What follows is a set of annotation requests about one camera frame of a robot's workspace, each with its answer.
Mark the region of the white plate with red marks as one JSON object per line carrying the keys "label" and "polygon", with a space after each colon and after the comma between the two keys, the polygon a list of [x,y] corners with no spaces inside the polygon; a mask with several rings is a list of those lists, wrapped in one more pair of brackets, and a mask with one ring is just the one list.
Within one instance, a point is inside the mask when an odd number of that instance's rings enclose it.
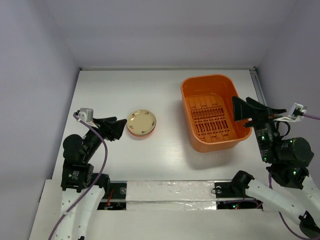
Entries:
{"label": "white plate with red marks", "polygon": [[136,110],[127,118],[127,129],[134,129],[138,133],[155,129],[156,124],[156,116],[146,109]]}

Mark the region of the orange plate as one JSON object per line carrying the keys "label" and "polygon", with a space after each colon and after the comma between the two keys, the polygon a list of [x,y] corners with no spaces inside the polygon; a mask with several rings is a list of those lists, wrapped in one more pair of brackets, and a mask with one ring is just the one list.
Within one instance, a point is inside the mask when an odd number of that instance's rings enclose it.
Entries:
{"label": "orange plate", "polygon": [[135,137],[146,137],[148,135],[151,135],[154,132],[154,128],[146,131],[137,132],[134,129],[129,128],[128,131],[130,134],[132,134]]}

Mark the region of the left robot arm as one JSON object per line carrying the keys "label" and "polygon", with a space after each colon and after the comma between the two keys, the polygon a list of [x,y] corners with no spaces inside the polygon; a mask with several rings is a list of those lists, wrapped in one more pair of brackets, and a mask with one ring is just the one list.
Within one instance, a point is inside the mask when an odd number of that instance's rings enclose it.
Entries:
{"label": "left robot arm", "polygon": [[87,239],[91,221],[101,200],[111,194],[111,181],[103,170],[108,159],[107,141],[119,140],[126,119],[93,118],[85,111],[73,114],[88,128],[81,137],[69,135],[63,141],[60,218],[49,238],[53,240]]}

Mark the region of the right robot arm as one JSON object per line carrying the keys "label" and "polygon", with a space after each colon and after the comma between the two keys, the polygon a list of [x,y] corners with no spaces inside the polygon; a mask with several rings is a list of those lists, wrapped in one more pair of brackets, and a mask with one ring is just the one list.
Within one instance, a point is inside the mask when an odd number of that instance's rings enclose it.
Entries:
{"label": "right robot arm", "polygon": [[271,108],[250,97],[245,100],[232,97],[233,119],[245,120],[244,127],[253,128],[261,159],[268,166],[269,178],[287,189],[297,201],[292,201],[267,188],[263,190],[249,173],[239,171],[230,190],[235,196],[247,194],[265,204],[272,205],[280,214],[295,222],[308,239],[320,238],[320,190],[315,185],[308,166],[314,157],[309,142],[303,137],[286,139],[279,132],[284,123],[287,131],[290,124],[303,119],[305,108],[295,103],[290,114],[285,108]]}

